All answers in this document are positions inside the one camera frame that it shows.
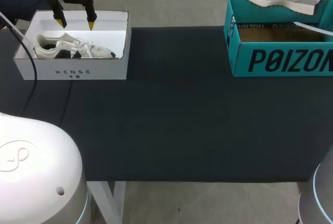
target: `dark tablecloth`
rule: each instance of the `dark tablecloth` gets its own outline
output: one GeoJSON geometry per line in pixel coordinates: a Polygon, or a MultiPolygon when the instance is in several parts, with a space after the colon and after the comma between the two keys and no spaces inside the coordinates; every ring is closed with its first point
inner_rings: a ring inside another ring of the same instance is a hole
{"type": "MultiPolygon", "coordinates": [[[[311,176],[332,144],[333,77],[233,77],[222,27],[132,30],[126,81],[75,81],[71,90],[70,81],[40,81],[25,114],[58,125],[66,109],[60,126],[88,180],[311,176]]],[[[0,58],[0,111],[9,114],[32,86],[13,54],[0,58]]]]}

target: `metal frame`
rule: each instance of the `metal frame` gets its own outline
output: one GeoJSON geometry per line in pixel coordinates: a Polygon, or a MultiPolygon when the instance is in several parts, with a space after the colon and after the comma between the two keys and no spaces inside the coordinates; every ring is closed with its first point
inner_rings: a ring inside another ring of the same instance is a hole
{"type": "Polygon", "coordinates": [[[126,182],[116,181],[113,195],[107,181],[88,181],[87,185],[106,224],[122,224],[126,182]]]}

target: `jeans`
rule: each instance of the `jeans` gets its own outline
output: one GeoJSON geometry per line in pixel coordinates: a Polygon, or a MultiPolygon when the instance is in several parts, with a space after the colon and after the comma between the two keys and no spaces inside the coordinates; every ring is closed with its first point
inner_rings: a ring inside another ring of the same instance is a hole
{"type": "Polygon", "coordinates": [[[17,19],[31,21],[36,10],[51,10],[51,6],[47,0],[0,0],[0,12],[12,23],[17,19]]]}

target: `gray floor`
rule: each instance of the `gray floor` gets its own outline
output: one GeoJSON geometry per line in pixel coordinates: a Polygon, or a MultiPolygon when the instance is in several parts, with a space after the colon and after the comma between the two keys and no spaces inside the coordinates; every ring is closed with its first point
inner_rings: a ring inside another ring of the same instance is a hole
{"type": "MultiPolygon", "coordinates": [[[[223,25],[227,0],[95,0],[128,10],[134,27],[223,25]]],[[[65,9],[81,9],[65,5],[65,9]]],[[[27,27],[19,22],[19,27],[27,27]]],[[[294,224],[296,183],[129,182],[124,224],[294,224]]]]}

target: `black cable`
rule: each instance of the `black cable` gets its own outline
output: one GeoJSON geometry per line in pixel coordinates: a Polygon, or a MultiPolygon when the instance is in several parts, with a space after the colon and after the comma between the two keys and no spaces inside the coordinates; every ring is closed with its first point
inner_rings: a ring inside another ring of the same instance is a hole
{"type": "Polygon", "coordinates": [[[36,65],[35,65],[35,62],[33,61],[33,58],[31,56],[31,54],[29,53],[27,47],[25,46],[25,44],[23,43],[23,41],[21,40],[21,37],[13,30],[13,28],[11,27],[10,24],[8,24],[8,22],[3,19],[3,21],[5,21],[5,24],[7,25],[8,29],[11,31],[11,33],[14,35],[14,37],[17,39],[17,41],[22,45],[23,49],[26,51],[26,53],[28,54],[29,56],[29,59],[31,61],[31,64],[32,64],[32,67],[33,67],[33,72],[35,74],[35,77],[34,77],[34,83],[33,83],[33,87],[32,87],[32,90],[30,92],[30,95],[28,97],[28,100],[25,102],[25,105],[21,111],[21,113],[19,114],[19,116],[22,116],[22,114],[25,112],[26,108],[28,107],[30,101],[31,101],[31,98],[36,90],[36,86],[37,86],[37,70],[36,70],[36,65]]]}

